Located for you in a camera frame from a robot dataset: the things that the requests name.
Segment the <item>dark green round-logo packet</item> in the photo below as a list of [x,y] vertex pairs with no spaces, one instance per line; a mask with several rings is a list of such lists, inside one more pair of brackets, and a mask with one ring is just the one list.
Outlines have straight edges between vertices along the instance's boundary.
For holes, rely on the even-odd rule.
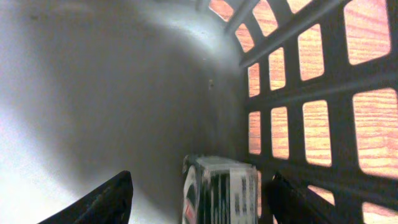
[[258,171],[218,156],[183,159],[182,224],[257,224]]

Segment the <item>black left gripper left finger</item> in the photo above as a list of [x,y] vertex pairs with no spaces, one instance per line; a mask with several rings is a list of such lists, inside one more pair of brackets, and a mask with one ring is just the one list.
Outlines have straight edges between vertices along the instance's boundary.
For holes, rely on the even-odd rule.
[[131,173],[124,170],[40,224],[128,224],[133,192]]

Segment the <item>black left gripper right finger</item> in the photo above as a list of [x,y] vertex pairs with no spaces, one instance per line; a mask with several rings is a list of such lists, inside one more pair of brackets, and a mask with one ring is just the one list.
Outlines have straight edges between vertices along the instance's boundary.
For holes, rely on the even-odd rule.
[[332,203],[308,188],[297,187],[279,172],[266,183],[266,200],[271,214],[278,223],[345,222]]

